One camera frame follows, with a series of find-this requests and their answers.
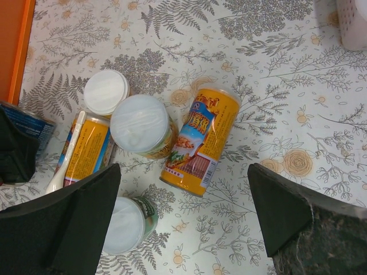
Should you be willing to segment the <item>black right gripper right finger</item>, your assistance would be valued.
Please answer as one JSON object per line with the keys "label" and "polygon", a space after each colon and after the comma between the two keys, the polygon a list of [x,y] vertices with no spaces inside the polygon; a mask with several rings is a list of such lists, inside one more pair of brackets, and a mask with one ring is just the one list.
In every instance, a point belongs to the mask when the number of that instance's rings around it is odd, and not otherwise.
{"label": "black right gripper right finger", "polygon": [[255,163],[248,181],[277,274],[366,274],[366,208]]}

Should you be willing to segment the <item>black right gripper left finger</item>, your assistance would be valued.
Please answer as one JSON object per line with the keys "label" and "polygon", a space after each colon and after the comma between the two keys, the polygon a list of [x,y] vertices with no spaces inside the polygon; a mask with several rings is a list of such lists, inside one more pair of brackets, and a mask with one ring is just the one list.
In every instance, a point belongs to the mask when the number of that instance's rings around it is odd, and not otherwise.
{"label": "black right gripper left finger", "polygon": [[1,211],[1,274],[95,274],[121,180],[112,164]]}

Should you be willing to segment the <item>orange wooden box shelf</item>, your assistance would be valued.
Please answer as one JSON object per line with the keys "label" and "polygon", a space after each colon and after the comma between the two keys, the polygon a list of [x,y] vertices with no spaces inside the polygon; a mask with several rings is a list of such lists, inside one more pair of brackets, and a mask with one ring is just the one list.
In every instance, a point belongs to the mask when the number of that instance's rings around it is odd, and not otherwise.
{"label": "orange wooden box shelf", "polygon": [[17,105],[35,1],[1,1],[1,100]]}

